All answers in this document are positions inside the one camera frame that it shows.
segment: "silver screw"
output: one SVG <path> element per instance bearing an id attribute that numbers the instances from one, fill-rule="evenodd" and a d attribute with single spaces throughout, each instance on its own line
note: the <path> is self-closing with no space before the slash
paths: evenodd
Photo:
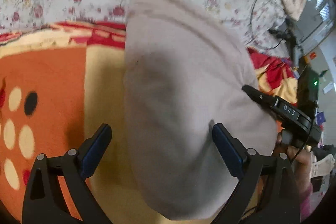
<path id="1" fill-rule="evenodd" d="M 253 148 L 249 148 L 249 149 L 247 150 L 247 153 L 248 153 L 249 155 L 253 156 L 253 155 L 255 155 L 257 152 L 256 152 Z"/>
<path id="2" fill-rule="evenodd" d="M 68 151 L 68 155 L 69 155 L 69 156 L 76 155 L 76 153 L 77 153 L 77 150 L 76 150 L 76 149 L 70 149 L 70 150 Z"/>
<path id="3" fill-rule="evenodd" d="M 44 154 L 39 154 L 39 155 L 37 156 L 37 159 L 38 159 L 38 160 L 43 160 L 43 159 L 44 159 Z"/>
<path id="4" fill-rule="evenodd" d="M 282 158 L 283 160 L 285 160 L 287 158 L 287 155 L 285 153 L 280 153 L 280 158 Z"/>

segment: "pillow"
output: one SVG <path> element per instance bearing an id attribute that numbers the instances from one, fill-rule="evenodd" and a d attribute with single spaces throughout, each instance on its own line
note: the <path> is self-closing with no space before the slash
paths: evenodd
<path id="1" fill-rule="evenodd" d="M 213 216 L 238 180 L 209 122 L 263 155 L 277 136 L 273 118 L 241 90 L 258 87 L 246 49 L 184 0 L 132 0 L 125 58 L 128 148 L 145 201 L 171 220 Z"/>

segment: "pink sleeve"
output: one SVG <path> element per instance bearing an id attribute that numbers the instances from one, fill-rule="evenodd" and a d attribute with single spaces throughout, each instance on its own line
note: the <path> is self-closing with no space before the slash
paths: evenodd
<path id="1" fill-rule="evenodd" d="M 310 215 L 310 195 L 313 192 L 313 185 L 310 183 L 308 189 L 300 195 L 301 222 Z"/>

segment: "white paper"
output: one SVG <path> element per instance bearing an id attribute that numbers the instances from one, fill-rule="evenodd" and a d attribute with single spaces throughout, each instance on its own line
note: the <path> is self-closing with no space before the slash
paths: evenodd
<path id="1" fill-rule="evenodd" d="M 327 84 L 325 86 L 325 88 L 323 89 L 323 93 L 326 94 L 329 91 L 331 91 L 334 88 L 334 82 L 330 82 L 329 84 Z"/>

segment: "black oval spot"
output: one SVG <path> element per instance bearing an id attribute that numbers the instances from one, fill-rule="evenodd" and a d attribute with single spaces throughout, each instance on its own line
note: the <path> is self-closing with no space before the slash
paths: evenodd
<path id="1" fill-rule="evenodd" d="M 28 93 L 25 100 L 25 114 L 30 116 L 33 114 L 37 106 L 37 93 L 35 91 Z"/>

